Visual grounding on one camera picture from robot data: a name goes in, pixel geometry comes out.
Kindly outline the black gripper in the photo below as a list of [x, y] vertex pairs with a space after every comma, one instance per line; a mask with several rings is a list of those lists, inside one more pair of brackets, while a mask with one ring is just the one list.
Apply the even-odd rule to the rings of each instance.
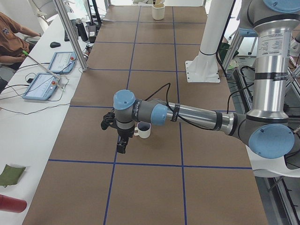
[[125, 154], [128, 140], [129, 138], [132, 138], [134, 135], [134, 128], [133, 127], [131, 127], [130, 129], [117, 128], [117, 132], [118, 135], [121, 137], [120, 140], [117, 142], [117, 152], [120, 154]]

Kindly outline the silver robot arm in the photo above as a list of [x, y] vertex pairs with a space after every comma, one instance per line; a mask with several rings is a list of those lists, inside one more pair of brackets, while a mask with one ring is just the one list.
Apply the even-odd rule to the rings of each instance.
[[137, 99], [129, 90], [113, 97], [112, 121], [101, 127], [117, 129], [117, 151], [126, 152], [136, 122], [162, 126], [166, 121], [183, 121], [204, 130], [222, 131], [241, 140], [255, 154], [275, 159], [289, 153], [294, 135], [284, 112], [285, 87], [292, 31], [300, 22], [297, 0], [244, 0], [238, 34], [257, 37], [252, 108], [246, 114], [222, 113], [160, 100]]

